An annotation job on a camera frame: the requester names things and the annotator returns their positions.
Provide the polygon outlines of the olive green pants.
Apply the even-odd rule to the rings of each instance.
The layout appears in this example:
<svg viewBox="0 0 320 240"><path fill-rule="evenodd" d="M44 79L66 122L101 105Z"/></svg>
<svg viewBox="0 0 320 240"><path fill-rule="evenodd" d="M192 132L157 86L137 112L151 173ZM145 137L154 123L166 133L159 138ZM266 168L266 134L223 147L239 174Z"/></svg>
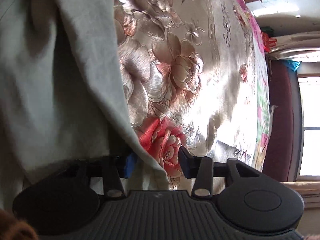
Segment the olive green pants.
<svg viewBox="0 0 320 240"><path fill-rule="evenodd" d="M75 159L136 153L129 188L166 190L130 125L113 0L1 0L1 208Z"/></svg>

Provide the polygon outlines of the maroon upholstered bench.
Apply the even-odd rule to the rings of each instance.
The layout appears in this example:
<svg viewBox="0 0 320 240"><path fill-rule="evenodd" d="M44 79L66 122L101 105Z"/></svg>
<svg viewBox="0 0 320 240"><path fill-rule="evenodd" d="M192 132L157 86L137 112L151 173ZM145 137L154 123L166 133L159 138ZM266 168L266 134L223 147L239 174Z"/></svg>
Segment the maroon upholstered bench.
<svg viewBox="0 0 320 240"><path fill-rule="evenodd" d="M302 148L302 101L297 73L284 61L268 69L271 131L263 173L280 182L297 179Z"/></svg>

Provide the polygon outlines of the floral satin bedspread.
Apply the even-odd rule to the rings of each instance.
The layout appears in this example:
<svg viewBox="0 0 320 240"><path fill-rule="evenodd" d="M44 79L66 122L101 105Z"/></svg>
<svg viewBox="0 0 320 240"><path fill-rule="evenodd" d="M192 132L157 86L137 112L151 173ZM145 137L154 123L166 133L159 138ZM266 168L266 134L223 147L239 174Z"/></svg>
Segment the floral satin bedspread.
<svg viewBox="0 0 320 240"><path fill-rule="evenodd" d="M263 169L270 110L258 25L244 0L114 0L123 89L132 128L190 190L178 149Z"/></svg>

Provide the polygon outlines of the bright window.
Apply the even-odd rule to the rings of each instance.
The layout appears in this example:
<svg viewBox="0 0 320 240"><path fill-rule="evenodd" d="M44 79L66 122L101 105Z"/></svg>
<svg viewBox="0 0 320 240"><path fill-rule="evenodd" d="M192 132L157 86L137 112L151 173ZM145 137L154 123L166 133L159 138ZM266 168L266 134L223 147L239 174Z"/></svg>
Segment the bright window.
<svg viewBox="0 0 320 240"><path fill-rule="evenodd" d="M299 176L319 176L319 77L298 79L302 101L302 160Z"/></svg>

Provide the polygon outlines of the red gift bag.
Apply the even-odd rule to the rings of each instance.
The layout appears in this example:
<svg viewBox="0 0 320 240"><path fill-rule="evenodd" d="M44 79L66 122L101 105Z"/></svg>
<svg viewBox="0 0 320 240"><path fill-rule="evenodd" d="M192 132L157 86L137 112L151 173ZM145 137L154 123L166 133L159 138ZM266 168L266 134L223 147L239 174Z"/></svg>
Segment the red gift bag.
<svg viewBox="0 0 320 240"><path fill-rule="evenodd" d="M265 32L262 32L264 51L269 53L271 48L275 47L277 44L277 39L274 37L269 37L269 35Z"/></svg>

